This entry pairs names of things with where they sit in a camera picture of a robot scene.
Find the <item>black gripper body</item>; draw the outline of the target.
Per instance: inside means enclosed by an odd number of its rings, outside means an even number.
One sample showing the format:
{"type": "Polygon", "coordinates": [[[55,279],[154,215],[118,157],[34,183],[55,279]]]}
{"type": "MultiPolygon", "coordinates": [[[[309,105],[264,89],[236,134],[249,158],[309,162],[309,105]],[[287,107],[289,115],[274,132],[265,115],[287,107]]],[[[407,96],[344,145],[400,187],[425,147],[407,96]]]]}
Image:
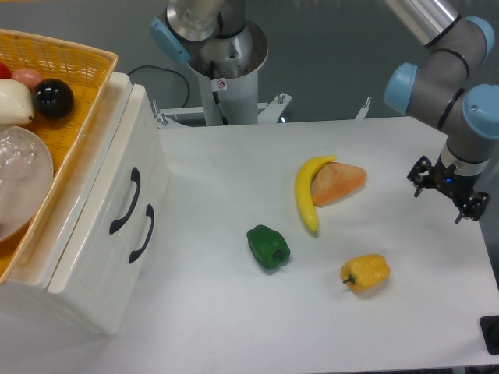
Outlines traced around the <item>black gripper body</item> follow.
{"type": "Polygon", "coordinates": [[[445,167],[441,159],[432,165],[426,156],[422,156],[412,166],[407,179],[414,187],[437,190],[452,200],[458,212],[464,210],[466,219],[478,221],[487,208],[490,195],[474,189],[480,174],[464,176],[459,175],[457,170],[454,164],[445,167]]]}

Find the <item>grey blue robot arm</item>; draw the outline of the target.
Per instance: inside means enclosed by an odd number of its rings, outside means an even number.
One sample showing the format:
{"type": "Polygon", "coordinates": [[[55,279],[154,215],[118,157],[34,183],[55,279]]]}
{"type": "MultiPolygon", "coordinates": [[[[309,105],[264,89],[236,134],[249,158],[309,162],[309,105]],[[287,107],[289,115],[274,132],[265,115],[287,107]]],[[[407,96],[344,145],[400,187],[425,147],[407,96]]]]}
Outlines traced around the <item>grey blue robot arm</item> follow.
{"type": "MultiPolygon", "coordinates": [[[[465,81],[494,45],[490,24],[462,17],[446,1],[389,1],[388,8],[428,50],[423,66],[400,65],[384,101],[446,135],[435,163],[420,158],[408,178],[417,192],[435,189],[452,200],[460,218],[478,220],[490,197],[474,189],[498,141],[498,88],[465,81]]],[[[157,46],[198,76],[208,125],[276,122],[282,106],[257,103],[258,72],[267,38],[246,18],[242,1],[170,1],[150,24],[157,46]]]]}

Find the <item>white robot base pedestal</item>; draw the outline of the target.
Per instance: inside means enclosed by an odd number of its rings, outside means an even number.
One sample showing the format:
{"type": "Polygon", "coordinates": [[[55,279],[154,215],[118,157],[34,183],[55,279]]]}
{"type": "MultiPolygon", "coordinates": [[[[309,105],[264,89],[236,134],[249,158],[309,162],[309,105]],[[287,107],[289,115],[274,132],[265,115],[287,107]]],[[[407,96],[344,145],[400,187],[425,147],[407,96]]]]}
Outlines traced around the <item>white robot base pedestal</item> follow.
{"type": "Polygon", "coordinates": [[[209,93],[221,93],[223,102],[253,97],[258,103],[258,73],[268,55],[267,38],[255,23],[246,21],[230,38],[214,38],[189,60],[196,74],[203,106],[209,93]]]}

